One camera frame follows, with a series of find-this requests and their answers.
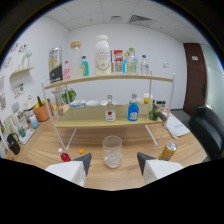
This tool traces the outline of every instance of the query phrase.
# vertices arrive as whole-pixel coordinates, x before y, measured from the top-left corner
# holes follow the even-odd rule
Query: glass bottle
[[[107,35],[98,35],[95,46],[95,73],[98,75],[111,74],[110,46]]]
[[[146,61],[146,55],[142,55],[141,75],[149,75],[149,64]]]
[[[2,132],[2,135],[3,135],[4,139],[5,139],[5,141],[7,141],[7,137],[8,137],[8,135],[7,135],[7,133],[6,133],[5,127],[4,127],[4,125],[2,124],[1,120],[0,120],[0,126],[1,126],[1,132]]]
[[[70,48],[70,79],[80,79],[83,77],[81,42],[73,41]]]
[[[128,120],[129,121],[137,121],[138,120],[138,105],[136,103],[136,94],[132,94],[131,105],[128,107]]]
[[[88,65],[88,62],[86,61],[86,56],[82,57],[82,69],[83,69],[83,77],[88,77],[89,76],[89,65]]]
[[[105,120],[107,122],[113,122],[116,120],[116,107],[112,103],[112,95],[107,96],[108,103],[105,106]]]
[[[67,153],[63,152],[62,148],[58,149],[58,152],[61,153],[61,159],[62,159],[64,162],[69,162],[69,161],[71,161],[70,156],[69,156]]]
[[[125,53],[124,54],[123,65],[122,65],[123,74],[127,74],[128,73],[127,62],[128,62],[128,53]]]
[[[63,80],[70,80],[69,61],[65,61],[65,69],[63,71]]]
[[[129,48],[128,75],[138,75],[138,58],[135,57],[135,49]]]

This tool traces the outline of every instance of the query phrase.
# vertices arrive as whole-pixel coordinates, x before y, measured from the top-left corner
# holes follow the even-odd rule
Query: basket
[[[51,109],[50,102],[48,102],[48,106],[50,108],[50,112],[51,112],[51,115],[52,115],[53,112],[52,112],[52,109]],[[33,112],[36,115],[38,121],[46,121],[50,117],[48,112],[47,112],[46,104],[44,104],[42,107],[39,107],[39,108],[33,108]]]

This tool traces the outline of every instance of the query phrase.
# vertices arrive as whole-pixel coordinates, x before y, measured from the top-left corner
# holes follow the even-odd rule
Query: paper
[[[169,115],[166,128],[174,138],[190,133],[190,130],[172,113]]]

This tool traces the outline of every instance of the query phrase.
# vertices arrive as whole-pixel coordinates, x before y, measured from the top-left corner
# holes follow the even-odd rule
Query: black chair
[[[220,159],[224,149],[224,122],[206,106],[194,107],[189,129],[211,160]]]

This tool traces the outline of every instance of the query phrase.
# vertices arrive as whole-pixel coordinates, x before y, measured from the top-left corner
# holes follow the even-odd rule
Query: clear glass
[[[142,58],[141,66],[141,75],[149,75],[149,64],[146,61],[146,58]]]
[[[108,103],[105,106],[105,120],[107,122],[114,122],[116,120],[116,107],[112,103],[112,96],[107,96]]]
[[[81,47],[71,48],[70,55],[70,79],[80,79],[83,77],[82,52]]]
[[[138,58],[135,57],[134,51],[130,51],[128,57],[128,75],[138,75]]]
[[[103,159],[110,168],[118,167],[123,158],[122,140],[117,136],[107,136],[103,140]]]

